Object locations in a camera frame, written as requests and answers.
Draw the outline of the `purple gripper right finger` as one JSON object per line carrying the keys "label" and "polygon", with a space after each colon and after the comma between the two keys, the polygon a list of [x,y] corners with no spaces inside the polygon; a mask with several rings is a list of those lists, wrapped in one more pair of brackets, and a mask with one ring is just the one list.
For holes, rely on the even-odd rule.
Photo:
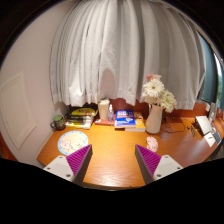
{"label": "purple gripper right finger", "polygon": [[145,184],[182,169],[182,166],[169,155],[160,156],[140,145],[135,145],[135,156]]}

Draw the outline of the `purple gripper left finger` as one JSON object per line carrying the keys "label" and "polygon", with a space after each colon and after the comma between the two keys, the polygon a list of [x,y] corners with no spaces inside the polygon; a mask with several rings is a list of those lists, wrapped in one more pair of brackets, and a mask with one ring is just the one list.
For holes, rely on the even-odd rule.
{"label": "purple gripper left finger", "polygon": [[87,145],[68,156],[56,157],[44,170],[70,182],[82,183],[92,154],[92,145]]}

